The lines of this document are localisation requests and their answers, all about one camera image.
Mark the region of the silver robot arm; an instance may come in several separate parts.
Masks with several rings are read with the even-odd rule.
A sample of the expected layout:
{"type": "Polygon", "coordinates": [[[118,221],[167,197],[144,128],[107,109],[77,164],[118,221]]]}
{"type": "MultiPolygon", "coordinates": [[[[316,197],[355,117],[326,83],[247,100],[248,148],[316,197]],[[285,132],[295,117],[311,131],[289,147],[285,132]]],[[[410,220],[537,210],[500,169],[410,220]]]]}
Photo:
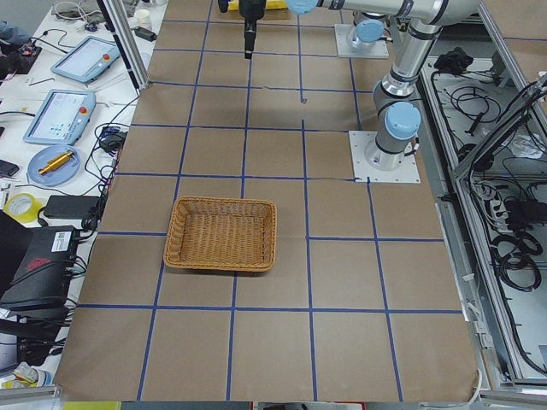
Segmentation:
{"type": "Polygon", "coordinates": [[[288,9],[298,15],[317,8],[347,9],[354,14],[408,17],[410,23],[400,52],[390,72],[374,88],[373,100],[379,130],[364,149],[370,166],[390,172],[401,165],[404,151],[421,125],[421,113],[409,101],[415,82],[445,26],[454,25],[475,13],[478,1],[288,1],[288,9]]]}
{"type": "Polygon", "coordinates": [[[386,15],[371,12],[354,12],[353,27],[348,34],[348,43],[358,49],[380,40],[385,30],[386,15]]]}

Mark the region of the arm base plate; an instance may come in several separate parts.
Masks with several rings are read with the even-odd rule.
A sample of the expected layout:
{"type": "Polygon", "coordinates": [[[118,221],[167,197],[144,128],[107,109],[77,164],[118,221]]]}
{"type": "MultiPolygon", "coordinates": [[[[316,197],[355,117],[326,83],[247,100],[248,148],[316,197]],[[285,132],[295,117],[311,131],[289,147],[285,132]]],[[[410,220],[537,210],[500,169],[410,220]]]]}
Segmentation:
{"type": "Polygon", "coordinates": [[[402,153],[386,154],[376,144],[377,132],[350,131],[354,180],[358,183],[419,184],[421,178],[411,142],[402,153]]]}
{"type": "Polygon", "coordinates": [[[355,26],[336,24],[335,40],[339,57],[387,59],[389,52],[383,39],[384,25],[380,20],[364,20],[355,26]]]}

